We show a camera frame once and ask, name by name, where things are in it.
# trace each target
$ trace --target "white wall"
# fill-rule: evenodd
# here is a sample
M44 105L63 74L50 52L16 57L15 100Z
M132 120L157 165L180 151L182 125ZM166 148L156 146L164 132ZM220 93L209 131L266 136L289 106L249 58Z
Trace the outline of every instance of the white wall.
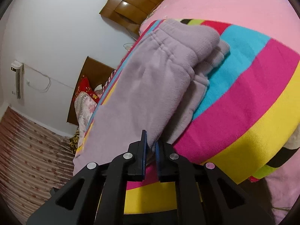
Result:
M7 24L8 18L9 18L9 14L11 12L11 8L13 7L13 4L14 4L14 1L11 2L10 6L7 8L4 15L0 19L0 55L1 55L1 45L2 45L2 40L3 40L6 24ZM4 115L7 107L8 107L8 104L7 104L7 102L4 101L3 89L2 89L1 80L0 80L0 120L2 119L2 116Z
M99 11L107 0L15 0L3 37L1 83L4 98L19 112L60 134L72 135L66 123L69 105L87 56L117 67L131 43L128 32L103 19ZM47 74L48 92L24 86L24 100L11 94L10 64L17 60ZM48 79L26 69L25 79L44 89Z

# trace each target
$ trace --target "electrical cord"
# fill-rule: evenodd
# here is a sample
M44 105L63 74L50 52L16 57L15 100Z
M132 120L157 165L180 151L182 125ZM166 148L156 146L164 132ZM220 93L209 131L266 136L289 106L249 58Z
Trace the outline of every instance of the electrical cord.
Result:
M73 89L73 87L68 86L68 85L66 85L66 84L64 84L64 83L62 83L62 82L60 82L60 81L58 81L58 80L56 80L56 79L53 79L53 78L49 77L49 76L46 75L46 74L43 74L43 73L41 73L40 71L38 71L38 70L36 70L36 69L34 69L34 68L28 66L28 65L25 64L25 63L23 63L23 65L24 65L25 68L31 69L31 70L33 70L33 71L35 71L35 72L37 72L37 73L39 73L39 74L41 74L41 75L43 75L44 77L46 77L46 78L49 79L49 83L48 83L47 87L46 87L45 89L43 89L43 90L37 89L37 88L31 86L29 81L26 82L26 84L27 84L30 88L32 88L32 89L34 89L34 90L36 90L36 91L38 91L38 92L40 92L40 93L45 93L45 92L47 92L47 91L49 90L49 88L50 88L50 86L51 86L51 80L54 80L54 81L56 81L56 82L58 82L58 83L60 83L60 84L62 84L62 85L64 85L64 86L67 86L67 87Z
M124 45L123 45L123 47L125 48L125 50L127 50L127 49L126 49L126 47L125 47L125 45L128 45L128 44L131 44L131 47L132 47L134 43L126 43L126 44L124 44Z
M136 38L133 37L133 35L131 34L130 30L126 28L126 30L128 31L128 33L130 34L131 38L134 39L135 41L137 41Z

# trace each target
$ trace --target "gray fleece pants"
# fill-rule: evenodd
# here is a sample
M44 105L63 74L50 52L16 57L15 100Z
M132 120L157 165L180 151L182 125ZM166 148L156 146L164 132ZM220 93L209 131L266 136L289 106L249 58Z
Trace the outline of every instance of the gray fleece pants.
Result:
M189 124L205 93L208 80L204 71L218 65L205 59L220 51L219 46L214 29L175 20L166 20L143 37L111 97L98 106L83 151L73 161L74 174L92 161L99 165L111 162L126 152L130 143L140 140L143 129L151 149L167 125L164 139L173 142Z

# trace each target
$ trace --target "metal screw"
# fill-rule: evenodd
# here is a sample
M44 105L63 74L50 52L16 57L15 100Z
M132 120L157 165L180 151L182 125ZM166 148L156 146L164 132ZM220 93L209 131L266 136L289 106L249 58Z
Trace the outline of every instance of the metal screw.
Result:
M127 152L127 153L125 153L125 154L123 155L123 157L124 157L125 159L130 159L130 158L133 157L133 155L132 155L131 153Z
M97 167L97 164L95 162L90 162L88 165L86 165L86 167L88 169L94 169L95 167Z
M172 153L172 154L170 154L170 158L172 160L177 160L179 158L179 155L177 155L176 153Z
M216 165L214 165L214 163L212 162L208 162L205 164L206 168L208 169L214 169L216 167Z

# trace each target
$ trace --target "red pillow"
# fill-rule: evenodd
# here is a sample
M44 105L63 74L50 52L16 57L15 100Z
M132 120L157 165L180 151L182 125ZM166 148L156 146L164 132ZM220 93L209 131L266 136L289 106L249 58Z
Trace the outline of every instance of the red pillow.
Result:
M82 79L79 83L78 89L73 97L73 102L75 102L76 98L79 96L80 92L86 92L89 94L89 96L98 104L99 97L96 95L96 93L92 90L90 87L89 80L86 76L82 76Z

